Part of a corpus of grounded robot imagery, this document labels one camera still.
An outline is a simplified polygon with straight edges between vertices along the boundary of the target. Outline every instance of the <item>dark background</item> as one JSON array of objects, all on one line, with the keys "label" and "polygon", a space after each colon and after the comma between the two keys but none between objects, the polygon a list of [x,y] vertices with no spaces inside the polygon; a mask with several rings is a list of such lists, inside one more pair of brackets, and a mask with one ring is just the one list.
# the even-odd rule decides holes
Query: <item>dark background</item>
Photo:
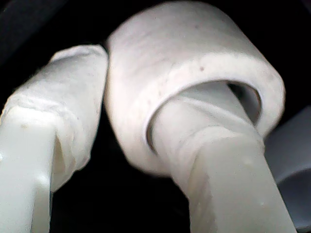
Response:
[{"label": "dark background", "polygon": [[[163,1],[0,0],[0,102],[58,50],[102,43],[118,25]],[[282,76],[280,124],[310,104],[311,15],[298,0],[211,0]],[[92,159],[54,194],[51,233],[189,233],[188,202],[170,179],[130,167],[103,110]]]}]

